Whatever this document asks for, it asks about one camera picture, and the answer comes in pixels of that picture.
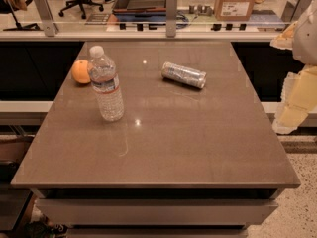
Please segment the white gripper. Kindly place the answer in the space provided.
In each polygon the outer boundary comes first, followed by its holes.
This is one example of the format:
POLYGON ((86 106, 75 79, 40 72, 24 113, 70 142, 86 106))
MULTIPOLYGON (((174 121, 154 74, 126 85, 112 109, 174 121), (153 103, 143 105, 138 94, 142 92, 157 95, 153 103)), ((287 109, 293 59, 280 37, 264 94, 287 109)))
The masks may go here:
POLYGON ((317 1, 299 19, 270 41, 280 50, 291 50, 293 58, 306 66, 289 72, 283 83, 281 102, 274 114, 272 129, 277 134, 296 130, 317 106, 317 1))

